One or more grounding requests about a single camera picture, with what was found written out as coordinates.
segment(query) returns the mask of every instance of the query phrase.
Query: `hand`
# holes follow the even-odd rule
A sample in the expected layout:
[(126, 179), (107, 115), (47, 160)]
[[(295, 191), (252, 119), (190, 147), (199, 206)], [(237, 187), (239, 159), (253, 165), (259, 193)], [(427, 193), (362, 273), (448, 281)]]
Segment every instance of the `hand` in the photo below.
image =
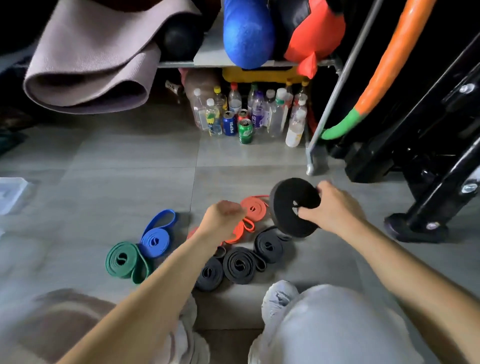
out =
[(240, 204), (222, 200), (207, 209), (195, 235), (205, 236), (216, 247), (221, 242), (233, 238), (233, 229), (246, 215), (247, 212)]
[(348, 192), (337, 189), (328, 181), (321, 181), (317, 190), (322, 198), (320, 205), (312, 209), (300, 207), (300, 218), (337, 235), (349, 229), (355, 221), (366, 222), (360, 204)]

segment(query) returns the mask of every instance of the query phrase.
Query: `green soda can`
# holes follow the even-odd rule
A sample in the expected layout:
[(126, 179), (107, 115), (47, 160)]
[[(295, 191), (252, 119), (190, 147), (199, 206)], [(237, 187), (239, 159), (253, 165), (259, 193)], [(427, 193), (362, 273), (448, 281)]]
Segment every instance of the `green soda can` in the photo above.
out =
[(240, 143), (250, 144), (253, 137), (253, 124), (250, 119), (242, 119), (239, 121), (239, 138)]

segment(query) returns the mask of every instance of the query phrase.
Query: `forearm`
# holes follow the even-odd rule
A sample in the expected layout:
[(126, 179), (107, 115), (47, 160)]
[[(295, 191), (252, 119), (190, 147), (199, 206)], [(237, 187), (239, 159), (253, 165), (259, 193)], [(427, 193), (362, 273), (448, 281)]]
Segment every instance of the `forearm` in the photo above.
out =
[(178, 247), (136, 291), (86, 334), (59, 364), (147, 363), (174, 327), (207, 260), (208, 237)]
[(403, 304), (435, 323), (471, 363), (480, 362), (478, 300), (368, 223), (352, 222), (342, 238)]

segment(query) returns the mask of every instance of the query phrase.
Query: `person's left arm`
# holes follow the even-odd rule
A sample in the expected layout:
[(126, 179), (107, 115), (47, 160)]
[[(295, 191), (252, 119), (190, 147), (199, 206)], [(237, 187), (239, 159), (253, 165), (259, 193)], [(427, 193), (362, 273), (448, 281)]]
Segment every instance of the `person's left arm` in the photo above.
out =
[(148, 363), (178, 320), (205, 263), (243, 217), (239, 204), (220, 201), (210, 206), (195, 234), (58, 364)]

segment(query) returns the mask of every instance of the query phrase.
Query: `person's right arm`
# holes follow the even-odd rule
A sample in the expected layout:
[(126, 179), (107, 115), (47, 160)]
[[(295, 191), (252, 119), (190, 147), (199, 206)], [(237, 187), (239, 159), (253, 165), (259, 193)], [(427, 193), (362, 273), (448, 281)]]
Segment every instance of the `person's right arm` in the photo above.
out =
[(348, 193), (322, 181), (320, 206), (299, 217), (333, 232), (354, 247), (384, 286), (408, 309), (431, 322), (469, 363), (480, 364), (480, 303), (370, 224)]

